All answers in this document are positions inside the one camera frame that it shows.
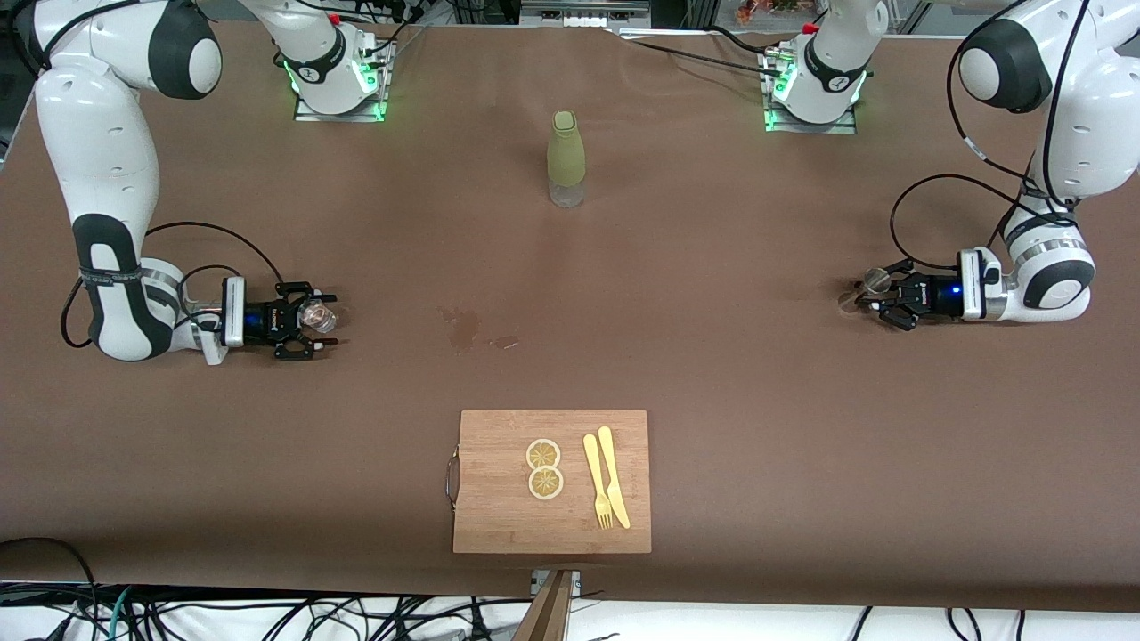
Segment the clear glass shaker cup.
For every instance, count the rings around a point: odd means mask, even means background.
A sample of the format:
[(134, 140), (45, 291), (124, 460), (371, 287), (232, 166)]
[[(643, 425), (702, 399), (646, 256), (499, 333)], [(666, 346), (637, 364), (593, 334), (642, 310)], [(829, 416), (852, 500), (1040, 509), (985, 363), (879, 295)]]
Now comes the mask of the clear glass shaker cup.
[(298, 324), (317, 333), (329, 334), (337, 328), (337, 314), (325, 301), (310, 297), (298, 308)]

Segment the green sleeved glass bottle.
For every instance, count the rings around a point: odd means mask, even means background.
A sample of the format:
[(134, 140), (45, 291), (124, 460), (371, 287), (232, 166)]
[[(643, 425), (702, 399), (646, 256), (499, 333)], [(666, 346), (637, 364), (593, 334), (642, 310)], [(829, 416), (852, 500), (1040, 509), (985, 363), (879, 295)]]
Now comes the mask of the green sleeved glass bottle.
[(580, 206), (585, 198), (587, 163), (577, 117), (571, 109), (559, 109), (552, 117), (547, 141), (547, 186), (555, 206)]

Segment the wooden cutting board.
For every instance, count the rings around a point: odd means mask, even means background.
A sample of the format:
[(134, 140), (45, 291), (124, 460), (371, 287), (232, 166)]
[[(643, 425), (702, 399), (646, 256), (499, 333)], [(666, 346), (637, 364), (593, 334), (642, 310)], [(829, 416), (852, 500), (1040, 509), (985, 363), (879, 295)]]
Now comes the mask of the wooden cutting board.
[[(632, 528), (612, 516), (598, 527), (584, 435), (610, 425)], [(565, 488), (535, 500), (526, 447), (557, 443)], [(609, 484), (601, 445), (604, 487)], [(650, 425), (646, 409), (464, 409), (449, 466), (453, 551), (461, 555), (646, 555), (652, 550)]]

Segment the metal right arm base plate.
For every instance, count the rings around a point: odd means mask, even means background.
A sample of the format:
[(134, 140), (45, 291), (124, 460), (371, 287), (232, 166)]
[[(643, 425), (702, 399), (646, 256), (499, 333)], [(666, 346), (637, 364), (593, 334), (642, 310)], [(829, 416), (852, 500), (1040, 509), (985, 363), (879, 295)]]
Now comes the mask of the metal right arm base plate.
[(358, 60), (342, 62), (337, 66), (337, 78), (334, 78), (333, 89), (337, 94), (337, 105), (347, 104), (349, 98), (358, 98), (351, 109), (337, 114), (321, 113), (314, 109), (298, 88), (296, 78), (290, 78), (290, 89), (296, 95), (293, 120), (298, 122), (347, 122), (378, 123), (386, 120), (388, 95), (394, 74), (394, 44), (375, 44), (375, 36), (363, 36), (363, 57)]

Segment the brown table cover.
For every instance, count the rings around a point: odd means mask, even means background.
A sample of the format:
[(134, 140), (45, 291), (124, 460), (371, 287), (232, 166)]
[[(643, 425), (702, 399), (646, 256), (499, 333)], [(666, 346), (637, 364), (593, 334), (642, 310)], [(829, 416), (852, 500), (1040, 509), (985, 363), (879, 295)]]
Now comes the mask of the brown table cover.
[[(316, 362), (62, 343), (78, 257), (36, 114), (0, 172), (0, 539), (103, 583), (522, 594), (455, 555), (462, 409), (646, 409), (652, 550), (609, 599), (1140, 610), (1140, 177), (1090, 198), (1088, 313), (899, 332), (837, 300), (956, 138), (948, 40), (891, 39), (854, 135), (769, 133), (754, 79), (597, 29), (407, 36), (386, 122), (300, 123), (219, 23), (203, 102), (142, 94), (156, 222), (241, 232), (337, 292)], [(547, 186), (571, 109), (580, 206)]]

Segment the yellow plastic fork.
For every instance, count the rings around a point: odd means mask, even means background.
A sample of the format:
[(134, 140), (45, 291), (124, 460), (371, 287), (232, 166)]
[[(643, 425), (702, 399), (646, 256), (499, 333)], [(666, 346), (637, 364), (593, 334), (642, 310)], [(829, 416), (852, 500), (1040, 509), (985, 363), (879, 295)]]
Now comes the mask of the yellow plastic fork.
[(596, 438), (596, 435), (583, 436), (583, 449), (585, 451), (588, 469), (591, 470), (591, 481), (595, 490), (594, 510), (596, 519), (598, 519), (598, 527), (610, 529), (614, 527), (614, 510), (612, 510), (610, 500), (606, 497), (606, 487), (604, 487), (601, 470), (601, 451), (598, 451), (598, 438)]

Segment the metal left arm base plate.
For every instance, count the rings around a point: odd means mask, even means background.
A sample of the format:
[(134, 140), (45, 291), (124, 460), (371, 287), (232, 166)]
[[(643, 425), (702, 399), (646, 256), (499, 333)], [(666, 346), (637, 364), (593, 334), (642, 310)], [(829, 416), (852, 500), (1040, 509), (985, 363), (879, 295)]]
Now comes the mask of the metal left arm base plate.
[(762, 70), (775, 70), (777, 76), (762, 76), (762, 92), (764, 94), (764, 125), (769, 133), (857, 133), (858, 119), (854, 109), (855, 99), (860, 98), (860, 91), (852, 95), (850, 105), (844, 111), (842, 116), (830, 123), (813, 123), (801, 117), (796, 117), (791, 109), (787, 108), (783, 98), (789, 94), (790, 86), (793, 86), (797, 78), (797, 68), (793, 64), (793, 49), (783, 47), (766, 47), (764, 52), (757, 54), (757, 62)]

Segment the metal jigger measuring cup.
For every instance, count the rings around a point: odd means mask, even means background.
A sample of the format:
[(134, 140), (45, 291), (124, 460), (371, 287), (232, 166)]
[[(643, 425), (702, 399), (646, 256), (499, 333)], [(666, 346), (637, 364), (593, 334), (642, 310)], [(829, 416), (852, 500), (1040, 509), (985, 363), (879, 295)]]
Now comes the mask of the metal jigger measuring cup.
[(837, 309), (844, 317), (870, 313), (891, 291), (891, 274), (883, 268), (868, 269), (838, 297)]

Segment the small metal bracket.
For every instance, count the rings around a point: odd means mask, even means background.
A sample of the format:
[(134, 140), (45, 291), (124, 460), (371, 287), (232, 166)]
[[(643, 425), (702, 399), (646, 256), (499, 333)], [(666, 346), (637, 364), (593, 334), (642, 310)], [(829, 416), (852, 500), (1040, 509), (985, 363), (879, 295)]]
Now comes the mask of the small metal bracket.
[[(530, 597), (532, 598), (538, 597), (539, 592), (542, 592), (542, 589), (544, 589), (546, 581), (553, 579), (553, 577), (554, 577), (554, 571), (549, 571), (549, 569), (536, 569), (536, 571), (532, 571), (530, 579)], [(581, 573), (570, 571), (570, 577), (571, 577), (571, 592), (570, 592), (571, 600), (579, 599), (579, 597), (583, 595)]]

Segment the yellow plastic knife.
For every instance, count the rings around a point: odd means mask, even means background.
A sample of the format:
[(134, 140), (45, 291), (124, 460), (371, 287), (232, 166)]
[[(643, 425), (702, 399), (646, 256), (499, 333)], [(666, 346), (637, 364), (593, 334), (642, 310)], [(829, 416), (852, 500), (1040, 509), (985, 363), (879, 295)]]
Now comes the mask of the yellow plastic knife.
[(632, 520), (627, 508), (624, 506), (622, 486), (620, 486), (618, 470), (616, 470), (614, 435), (612, 435), (610, 425), (598, 427), (598, 445), (601, 445), (603, 459), (606, 462), (606, 474), (609, 474), (606, 498), (609, 500), (612, 516), (614, 516), (618, 524), (622, 525), (624, 529), (630, 529)]

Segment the brown wooden beam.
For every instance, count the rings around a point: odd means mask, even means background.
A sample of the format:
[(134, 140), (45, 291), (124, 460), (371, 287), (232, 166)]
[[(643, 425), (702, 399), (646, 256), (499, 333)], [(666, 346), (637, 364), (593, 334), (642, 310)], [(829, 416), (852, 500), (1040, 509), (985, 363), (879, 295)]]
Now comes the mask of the brown wooden beam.
[(534, 597), (510, 641), (565, 641), (567, 617), (573, 605), (570, 592), (570, 571), (559, 569)]

